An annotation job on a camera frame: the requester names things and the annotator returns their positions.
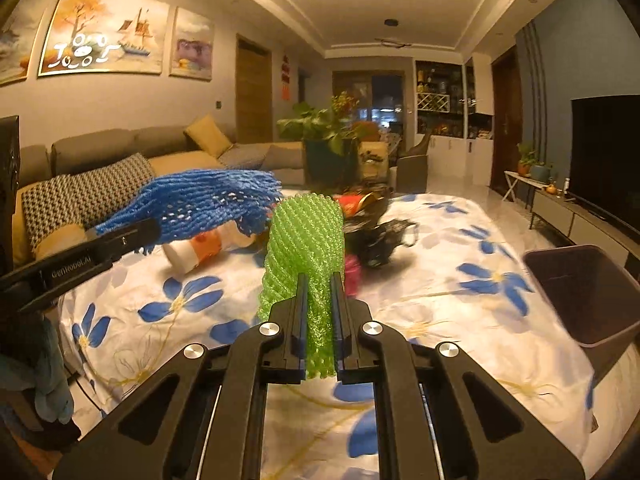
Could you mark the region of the floral blue white tablecloth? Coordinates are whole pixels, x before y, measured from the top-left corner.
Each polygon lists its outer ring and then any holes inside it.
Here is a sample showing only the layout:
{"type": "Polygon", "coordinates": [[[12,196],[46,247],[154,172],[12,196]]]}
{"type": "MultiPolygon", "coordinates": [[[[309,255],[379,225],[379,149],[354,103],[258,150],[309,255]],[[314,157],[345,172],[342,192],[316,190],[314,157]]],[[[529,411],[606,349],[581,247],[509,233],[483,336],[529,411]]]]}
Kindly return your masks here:
{"type": "Polygon", "coordinates": [[[129,255],[62,300],[102,419],[59,479],[580,479],[593,370],[476,203],[376,233],[294,196],[264,250],[129,255]]]}

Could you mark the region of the potted plant teal pot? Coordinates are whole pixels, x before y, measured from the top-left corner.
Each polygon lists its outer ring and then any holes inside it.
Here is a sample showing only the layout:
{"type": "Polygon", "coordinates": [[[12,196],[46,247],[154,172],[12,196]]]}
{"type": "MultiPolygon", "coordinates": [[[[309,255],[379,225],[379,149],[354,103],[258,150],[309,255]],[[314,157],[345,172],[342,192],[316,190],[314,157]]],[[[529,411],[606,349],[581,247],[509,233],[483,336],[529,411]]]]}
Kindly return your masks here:
{"type": "Polygon", "coordinates": [[[305,182],[311,191],[338,193],[359,182],[363,130],[355,124],[357,104],[342,92],[326,108],[298,103],[295,117],[277,121],[282,139],[302,142],[305,182]]]}

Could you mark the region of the houndstooth cushion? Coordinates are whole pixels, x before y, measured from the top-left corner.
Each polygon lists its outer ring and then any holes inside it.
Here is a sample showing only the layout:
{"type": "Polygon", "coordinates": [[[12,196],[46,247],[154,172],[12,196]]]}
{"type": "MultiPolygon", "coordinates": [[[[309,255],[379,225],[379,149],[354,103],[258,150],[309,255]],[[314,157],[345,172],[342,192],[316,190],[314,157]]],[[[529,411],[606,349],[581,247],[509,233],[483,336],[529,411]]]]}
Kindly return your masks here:
{"type": "Polygon", "coordinates": [[[37,183],[22,195],[30,248],[68,224],[94,228],[128,206],[154,178],[149,161],[137,153],[103,168],[37,183]]]}
{"type": "Polygon", "coordinates": [[[218,160],[227,169],[259,170],[269,149],[269,143],[234,144],[218,160]]]}

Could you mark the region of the display cabinet with shelves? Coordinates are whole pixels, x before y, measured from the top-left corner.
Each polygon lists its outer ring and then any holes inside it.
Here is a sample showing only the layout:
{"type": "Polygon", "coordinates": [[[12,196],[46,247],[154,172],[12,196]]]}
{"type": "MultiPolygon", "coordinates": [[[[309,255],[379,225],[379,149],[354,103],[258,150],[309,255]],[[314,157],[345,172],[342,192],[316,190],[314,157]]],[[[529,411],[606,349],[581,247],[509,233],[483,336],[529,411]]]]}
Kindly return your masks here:
{"type": "Polygon", "coordinates": [[[485,55],[463,64],[416,62],[416,134],[428,141],[428,174],[487,186],[494,140],[492,77],[485,55]]]}

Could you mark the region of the blue foam net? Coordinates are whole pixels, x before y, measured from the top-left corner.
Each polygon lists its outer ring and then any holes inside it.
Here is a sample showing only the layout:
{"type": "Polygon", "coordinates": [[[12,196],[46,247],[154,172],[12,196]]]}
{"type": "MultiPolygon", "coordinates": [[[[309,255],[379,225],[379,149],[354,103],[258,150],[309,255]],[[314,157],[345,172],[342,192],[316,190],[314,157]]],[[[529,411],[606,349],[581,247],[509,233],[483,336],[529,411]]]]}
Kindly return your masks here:
{"type": "Polygon", "coordinates": [[[160,234],[142,245],[190,240],[233,221],[244,235],[261,233],[273,205],[282,200],[281,182],[260,170],[193,169],[157,177],[142,186],[130,204],[94,227],[112,234],[152,220],[160,234]]]}

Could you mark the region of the black plastic bag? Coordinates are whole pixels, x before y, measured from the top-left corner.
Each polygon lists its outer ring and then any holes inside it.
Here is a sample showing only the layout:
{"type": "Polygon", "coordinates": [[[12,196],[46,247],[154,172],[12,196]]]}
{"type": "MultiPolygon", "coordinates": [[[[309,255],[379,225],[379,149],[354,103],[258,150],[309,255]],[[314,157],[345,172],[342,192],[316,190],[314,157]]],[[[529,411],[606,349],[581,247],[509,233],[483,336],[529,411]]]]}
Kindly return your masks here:
{"type": "Polygon", "coordinates": [[[376,226],[370,222],[345,226],[347,255],[355,256],[365,268],[386,266],[399,246],[412,247],[418,242],[419,223],[407,219],[393,219],[376,226]]]}

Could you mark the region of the pink plastic bag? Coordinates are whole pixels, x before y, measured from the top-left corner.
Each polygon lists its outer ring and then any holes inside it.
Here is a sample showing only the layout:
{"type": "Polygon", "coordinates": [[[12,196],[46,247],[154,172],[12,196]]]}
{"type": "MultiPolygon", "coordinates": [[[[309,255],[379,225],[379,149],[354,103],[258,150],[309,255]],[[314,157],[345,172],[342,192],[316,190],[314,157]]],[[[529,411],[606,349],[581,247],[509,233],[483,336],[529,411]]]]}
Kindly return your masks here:
{"type": "Polygon", "coordinates": [[[347,297],[356,297],[361,285],[361,266],[357,256],[345,256],[344,289],[347,297]]]}

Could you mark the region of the wooden door left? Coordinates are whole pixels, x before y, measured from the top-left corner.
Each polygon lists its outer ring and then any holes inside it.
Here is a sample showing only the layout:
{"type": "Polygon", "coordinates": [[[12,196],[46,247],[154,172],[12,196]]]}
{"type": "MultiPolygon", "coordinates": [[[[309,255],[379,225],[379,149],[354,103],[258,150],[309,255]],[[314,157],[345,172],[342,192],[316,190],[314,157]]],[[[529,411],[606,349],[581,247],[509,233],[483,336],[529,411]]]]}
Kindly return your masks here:
{"type": "Polygon", "coordinates": [[[236,37],[235,129],[241,144],[272,141],[271,52],[242,36],[236,37]]]}

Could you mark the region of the houndstooth cushion far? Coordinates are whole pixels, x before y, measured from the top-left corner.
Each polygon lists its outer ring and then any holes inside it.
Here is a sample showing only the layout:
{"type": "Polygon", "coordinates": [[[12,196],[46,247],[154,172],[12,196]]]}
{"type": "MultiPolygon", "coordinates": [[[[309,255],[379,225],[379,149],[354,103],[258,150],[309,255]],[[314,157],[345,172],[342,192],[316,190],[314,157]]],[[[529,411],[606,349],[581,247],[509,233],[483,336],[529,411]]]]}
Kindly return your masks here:
{"type": "Polygon", "coordinates": [[[227,169],[259,170],[269,149],[269,143],[234,144],[218,160],[227,169]]]}

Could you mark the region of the sailboat painting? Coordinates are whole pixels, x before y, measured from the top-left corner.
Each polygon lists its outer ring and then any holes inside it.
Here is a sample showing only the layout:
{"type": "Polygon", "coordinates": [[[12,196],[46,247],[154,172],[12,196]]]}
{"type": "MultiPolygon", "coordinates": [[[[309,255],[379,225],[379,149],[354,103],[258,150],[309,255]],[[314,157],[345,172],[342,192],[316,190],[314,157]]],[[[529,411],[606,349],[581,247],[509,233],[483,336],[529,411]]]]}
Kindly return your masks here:
{"type": "Polygon", "coordinates": [[[58,0],[38,75],[159,75],[168,15],[157,0],[58,0]]]}

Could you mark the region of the dark grey trash bin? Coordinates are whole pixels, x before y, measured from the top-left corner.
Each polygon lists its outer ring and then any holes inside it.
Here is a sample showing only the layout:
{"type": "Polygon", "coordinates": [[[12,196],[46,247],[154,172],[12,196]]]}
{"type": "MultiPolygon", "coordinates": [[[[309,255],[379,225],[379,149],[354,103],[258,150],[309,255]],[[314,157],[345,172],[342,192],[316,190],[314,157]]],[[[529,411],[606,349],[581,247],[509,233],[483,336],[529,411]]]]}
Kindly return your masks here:
{"type": "Polygon", "coordinates": [[[523,262],[600,382],[639,335],[639,283],[594,245],[535,250],[523,262]]]}

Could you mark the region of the dark wooden door right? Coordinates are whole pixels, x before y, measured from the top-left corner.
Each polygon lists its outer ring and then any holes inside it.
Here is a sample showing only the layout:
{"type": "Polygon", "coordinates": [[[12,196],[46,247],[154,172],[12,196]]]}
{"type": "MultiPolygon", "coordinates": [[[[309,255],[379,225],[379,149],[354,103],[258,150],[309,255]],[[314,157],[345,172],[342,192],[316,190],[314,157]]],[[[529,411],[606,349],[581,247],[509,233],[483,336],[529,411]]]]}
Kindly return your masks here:
{"type": "Polygon", "coordinates": [[[518,49],[512,47],[491,65],[494,83],[494,154],[490,188],[504,195],[509,188],[504,172],[518,169],[518,144],[523,136],[523,105],[518,49]]]}

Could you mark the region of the green foam net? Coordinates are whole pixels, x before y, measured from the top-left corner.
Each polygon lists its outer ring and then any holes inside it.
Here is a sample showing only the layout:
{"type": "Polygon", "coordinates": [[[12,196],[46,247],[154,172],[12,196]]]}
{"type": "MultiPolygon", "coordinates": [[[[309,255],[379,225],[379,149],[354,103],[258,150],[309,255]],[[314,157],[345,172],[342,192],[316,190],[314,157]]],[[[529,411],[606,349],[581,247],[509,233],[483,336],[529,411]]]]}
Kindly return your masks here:
{"type": "Polygon", "coordinates": [[[299,274],[308,278],[307,376],[335,374],[330,281],[343,274],[343,211],[330,196],[300,194],[274,208],[257,316],[265,321],[271,307],[295,296],[299,274]]]}

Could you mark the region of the red gold paper cup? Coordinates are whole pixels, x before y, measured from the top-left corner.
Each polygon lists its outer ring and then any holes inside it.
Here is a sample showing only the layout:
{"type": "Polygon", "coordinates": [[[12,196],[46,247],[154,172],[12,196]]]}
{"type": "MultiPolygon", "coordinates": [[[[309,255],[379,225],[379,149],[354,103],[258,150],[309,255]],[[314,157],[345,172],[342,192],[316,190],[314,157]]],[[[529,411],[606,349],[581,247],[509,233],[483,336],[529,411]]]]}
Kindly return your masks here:
{"type": "Polygon", "coordinates": [[[335,195],[334,200],[340,205],[344,218],[352,218],[376,202],[373,193],[335,195]]]}

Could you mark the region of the yellow long cushion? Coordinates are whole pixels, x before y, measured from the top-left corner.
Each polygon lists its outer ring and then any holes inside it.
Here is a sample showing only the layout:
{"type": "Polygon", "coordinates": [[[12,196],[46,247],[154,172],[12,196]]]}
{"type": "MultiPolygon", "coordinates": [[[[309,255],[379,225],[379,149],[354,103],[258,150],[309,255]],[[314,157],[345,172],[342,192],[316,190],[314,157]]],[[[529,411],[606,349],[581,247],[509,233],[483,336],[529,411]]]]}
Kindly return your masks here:
{"type": "Polygon", "coordinates": [[[204,151],[181,152],[153,157],[149,158],[149,163],[157,177],[166,176],[166,174],[178,174],[178,172],[193,169],[226,168],[216,157],[204,151]]]}

